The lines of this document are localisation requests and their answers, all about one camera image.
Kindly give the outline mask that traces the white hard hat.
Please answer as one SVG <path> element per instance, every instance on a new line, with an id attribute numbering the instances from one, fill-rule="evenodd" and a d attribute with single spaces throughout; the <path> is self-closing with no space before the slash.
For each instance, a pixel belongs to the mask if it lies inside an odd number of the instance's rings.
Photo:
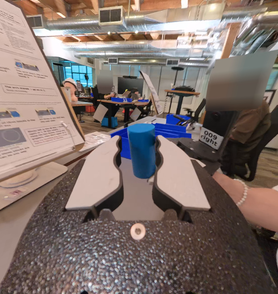
<path id="1" fill-rule="evenodd" d="M 70 83 L 70 84 L 72 84 L 72 85 L 75 87 L 76 90 L 78 89 L 77 83 L 75 82 L 74 79 L 72 79 L 72 78 L 66 78 L 66 79 L 62 82 L 62 84 L 63 84 L 64 87 L 65 87 L 65 84 L 66 84 L 66 83 Z"/>

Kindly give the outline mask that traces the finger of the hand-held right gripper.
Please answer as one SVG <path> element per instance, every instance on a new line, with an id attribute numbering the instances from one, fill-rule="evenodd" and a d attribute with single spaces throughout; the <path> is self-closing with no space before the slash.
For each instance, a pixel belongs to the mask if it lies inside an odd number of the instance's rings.
<path id="1" fill-rule="evenodd" d="M 191 161 L 192 160 L 196 161 L 201 167 L 206 167 L 206 165 L 204 163 L 202 163 L 200 160 L 191 158 Z M 152 175 L 150 178 L 147 179 L 147 183 L 149 185 L 152 185 L 154 182 L 154 178 L 155 178 L 155 176 Z"/>

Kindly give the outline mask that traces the wooden office desk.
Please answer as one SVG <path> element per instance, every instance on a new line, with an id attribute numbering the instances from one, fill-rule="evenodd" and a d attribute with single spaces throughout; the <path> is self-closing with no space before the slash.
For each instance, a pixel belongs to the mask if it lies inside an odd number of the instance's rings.
<path id="1" fill-rule="evenodd" d="M 139 103 L 137 101 L 131 102 L 131 103 L 116 103 L 112 102 L 111 100 L 105 100 L 105 99 L 98 99 L 97 102 L 100 102 L 101 105 L 104 105 L 107 108 L 107 119 L 108 124 L 107 127 L 110 129 L 115 129 L 115 127 L 112 127 L 112 110 L 116 108 L 123 108 L 125 109 L 124 113 L 124 123 L 128 123 L 130 119 L 130 109 L 135 108 L 137 106 L 147 106 L 148 103 Z"/>

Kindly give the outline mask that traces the laminated paper sheet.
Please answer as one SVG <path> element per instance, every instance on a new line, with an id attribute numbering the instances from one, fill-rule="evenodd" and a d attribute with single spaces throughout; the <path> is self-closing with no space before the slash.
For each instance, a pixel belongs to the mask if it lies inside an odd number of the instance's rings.
<path id="1" fill-rule="evenodd" d="M 103 144 L 104 142 L 111 139 L 108 134 L 103 134 L 101 132 L 93 132 L 85 135 L 85 144 L 79 152 L 84 152 L 86 150 L 96 148 L 97 146 Z"/>

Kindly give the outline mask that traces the person's right forearm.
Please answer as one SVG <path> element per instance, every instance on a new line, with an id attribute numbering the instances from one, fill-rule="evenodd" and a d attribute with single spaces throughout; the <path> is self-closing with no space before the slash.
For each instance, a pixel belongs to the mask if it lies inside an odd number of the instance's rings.
<path id="1" fill-rule="evenodd" d="M 278 232 L 278 185 L 272 189 L 249 189 L 238 207 L 249 221 Z"/>

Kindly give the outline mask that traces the large window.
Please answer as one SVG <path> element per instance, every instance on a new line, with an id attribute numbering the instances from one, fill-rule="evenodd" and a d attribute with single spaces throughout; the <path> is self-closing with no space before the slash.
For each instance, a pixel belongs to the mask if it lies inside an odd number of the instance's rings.
<path id="1" fill-rule="evenodd" d="M 85 65 L 77 63 L 56 63 L 51 65 L 57 79 L 72 78 L 75 81 L 80 81 L 82 84 L 93 82 L 93 69 Z"/>

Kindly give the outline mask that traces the mannequin head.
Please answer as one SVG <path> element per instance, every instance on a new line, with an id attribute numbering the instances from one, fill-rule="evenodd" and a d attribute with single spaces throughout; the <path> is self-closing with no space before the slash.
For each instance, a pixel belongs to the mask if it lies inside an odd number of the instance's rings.
<path id="1" fill-rule="evenodd" d="M 65 87 L 67 89 L 67 92 L 69 94 L 69 99 L 71 102 L 77 102 L 78 101 L 78 97 L 75 95 L 75 91 L 77 90 L 76 87 L 69 83 L 68 86 Z"/>

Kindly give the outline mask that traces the black floor lamp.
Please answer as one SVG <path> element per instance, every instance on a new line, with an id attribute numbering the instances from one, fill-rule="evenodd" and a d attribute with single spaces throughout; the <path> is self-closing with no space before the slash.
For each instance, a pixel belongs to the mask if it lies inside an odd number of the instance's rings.
<path id="1" fill-rule="evenodd" d="M 175 78 L 174 78 L 174 83 L 171 86 L 171 89 L 174 90 L 176 88 L 176 82 L 177 82 L 177 77 L 178 77 L 178 72 L 181 72 L 184 70 L 183 67 L 180 66 L 174 66 L 171 68 L 173 71 L 175 71 Z"/>

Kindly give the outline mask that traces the blue cylinder block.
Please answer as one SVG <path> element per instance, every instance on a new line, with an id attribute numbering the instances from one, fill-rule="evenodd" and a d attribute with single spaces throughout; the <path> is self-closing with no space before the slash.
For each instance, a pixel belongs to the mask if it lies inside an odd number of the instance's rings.
<path id="1" fill-rule="evenodd" d="M 150 178 L 156 170 L 155 126 L 139 123 L 127 128 L 133 174 L 140 179 Z"/>

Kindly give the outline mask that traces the silver air duct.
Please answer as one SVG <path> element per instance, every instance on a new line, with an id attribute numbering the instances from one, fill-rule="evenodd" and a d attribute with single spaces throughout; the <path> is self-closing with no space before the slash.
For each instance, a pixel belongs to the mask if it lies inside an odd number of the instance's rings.
<path id="1" fill-rule="evenodd" d="M 251 54 L 260 48 L 278 50 L 278 11 L 268 7 L 251 10 L 225 10 L 221 24 L 240 23 L 231 55 Z"/>
<path id="2" fill-rule="evenodd" d="M 207 31 L 217 27 L 221 19 L 216 20 L 184 20 L 172 22 L 151 21 L 144 15 L 124 18 L 122 25 L 103 25 L 98 23 L 98 17 L 66 17 L 59 19 L 46 19 L 45 28 L 33 29 L 36 36 L 74 36 L 74 35 L 103 35 L 103 34 L 143 34 L 163 32 L 190 33 L 196 31 Z"/>
<path id="3" fill-rule="evenodd" d="M 97 42 L 62 42 L 62 48 L 67 51 L 85 52 L 132 52 L 132 51 L 175 51 L 204 50 L 211 51 L 206 40 L 200 43 L 186 40 L 135 40 L 135 41 L 97 41 Z"/>
<path id="4" fill-rule="evenodd" d="M 89 58 L 212 58 L 213 53 L 207 52 L 192 52 L 189 55 L 186 53 L 177 52 L 74 52 L 75 57 L 89 57 Z"/>

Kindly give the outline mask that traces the black monitor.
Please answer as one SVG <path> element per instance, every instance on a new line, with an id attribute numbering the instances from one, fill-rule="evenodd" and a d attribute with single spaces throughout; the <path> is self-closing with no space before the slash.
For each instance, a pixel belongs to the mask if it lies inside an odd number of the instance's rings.
<path id="1" fill-rule="evenodd" d="M 123 94 L 126 90 L 137 89 L 143 95 L 144 79 L 130 79 L 118 77 L 117 93 Z"/>

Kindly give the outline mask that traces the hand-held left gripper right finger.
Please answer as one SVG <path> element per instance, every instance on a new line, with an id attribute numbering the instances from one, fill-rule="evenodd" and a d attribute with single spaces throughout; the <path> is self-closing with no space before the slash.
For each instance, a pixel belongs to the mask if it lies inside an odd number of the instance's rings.
<path id="1" fill-rule="evenodd" d="M 209 211 L 211 206 L 191 158 L 162 135 L 156 137 L 155 150 L 154 204 L 164 212 L 173 209 L 178 218 L 189 218 L 190 210 Z"/>

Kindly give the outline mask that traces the person's right hand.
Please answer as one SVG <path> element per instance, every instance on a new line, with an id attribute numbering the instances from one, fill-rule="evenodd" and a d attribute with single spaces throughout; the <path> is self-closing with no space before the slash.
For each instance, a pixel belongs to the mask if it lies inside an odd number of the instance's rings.
<path id="1" fill-rule="evenodd" d="M 217 171 L 212 177 L 236 204 L 240 202 L 244 193 L 244 185 L 241 182 L 231 179 Z"/>

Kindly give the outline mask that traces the black mesh office chair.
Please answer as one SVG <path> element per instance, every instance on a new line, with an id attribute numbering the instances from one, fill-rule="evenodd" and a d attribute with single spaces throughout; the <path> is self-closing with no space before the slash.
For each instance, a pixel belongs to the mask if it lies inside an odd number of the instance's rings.
<path id="1" fill-rule="evenodd" d="M 203 110 L 203 108 L 205 107 L 205 105 L 206 105 L 206 98 L 203 98 L 200 105 L 194 112 L 190 108 L 184 108 L 184 110 L 187 111 L 186 116 L 190 117 L 189 119 L 187 119 L 186 125 L 189 123 L 198 123 L 199 115 L 201 111 Z"/>

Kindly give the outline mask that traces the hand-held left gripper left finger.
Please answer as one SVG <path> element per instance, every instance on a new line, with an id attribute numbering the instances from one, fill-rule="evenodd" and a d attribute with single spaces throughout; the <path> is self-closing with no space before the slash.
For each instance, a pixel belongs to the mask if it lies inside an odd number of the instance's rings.
<path id="1" fill-rule="evenodd" d="M 116 210 L 124 199 L 121 165 L 122 138 L 115 135 L 86 158 L 65 206 L 67 211 Z"/>

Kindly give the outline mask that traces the white easel board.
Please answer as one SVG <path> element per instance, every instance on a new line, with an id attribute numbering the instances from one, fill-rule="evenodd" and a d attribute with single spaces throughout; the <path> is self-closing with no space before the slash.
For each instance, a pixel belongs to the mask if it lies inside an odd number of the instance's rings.
<path id="1" fill-rule="evenodd" d="M 150 90 L 151 101 L 152 101 L 152 105 L 153 105 L 155 114 L 161 115 L 163 113 L 163 107 L 160 104 L 159 96 L 155 90 L 155 87 L 153 86 L 153 84 L 151 82 L 150 77 L 146 73 L 142 72 L 141 70 L 139 72 Z"/>

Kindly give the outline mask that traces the wooden standing desk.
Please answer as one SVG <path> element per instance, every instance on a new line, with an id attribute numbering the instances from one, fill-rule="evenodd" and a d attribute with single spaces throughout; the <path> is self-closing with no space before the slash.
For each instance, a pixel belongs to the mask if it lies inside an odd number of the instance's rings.
<path id="1" fill-rule="evenodd" d="M 172 93 L 172 94 L 179 96 L 178 105 L 177 105 L 177 109 L 176 109 L 176 113 L 175 113 L 176 115 L 180 114 L 184 97 L 199 96 L 200 95 L 200 93 L 198 93 L 198 92 L 191 92 L 191 91 L 167 90 L 167 89 L 165 89 L 164 91 L 166 93 Z"/>

